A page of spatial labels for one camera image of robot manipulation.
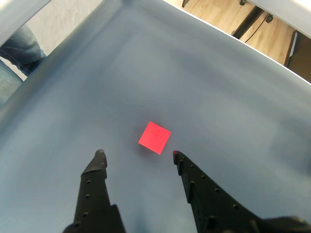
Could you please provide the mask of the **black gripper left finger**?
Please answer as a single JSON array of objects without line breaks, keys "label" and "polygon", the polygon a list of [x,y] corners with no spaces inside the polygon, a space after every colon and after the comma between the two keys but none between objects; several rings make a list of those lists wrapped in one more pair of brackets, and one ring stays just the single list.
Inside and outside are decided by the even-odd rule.
[{"label": "black gripper left finger", "polygon": [[110,204],[106,168],[106,155],[99,149],[81,174],[74,220],[64,229],[65,233],[125,232],[117,205]]}]

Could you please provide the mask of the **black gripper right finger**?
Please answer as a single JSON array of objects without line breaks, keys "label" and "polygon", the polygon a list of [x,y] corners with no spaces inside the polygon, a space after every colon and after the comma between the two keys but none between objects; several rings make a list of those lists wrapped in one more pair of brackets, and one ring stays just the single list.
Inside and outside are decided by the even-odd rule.
[{"label": "black gripper right finger", "polygon": [[261,233],[261,219],[239,204],[190,158],[173,151],[199,233]]}]

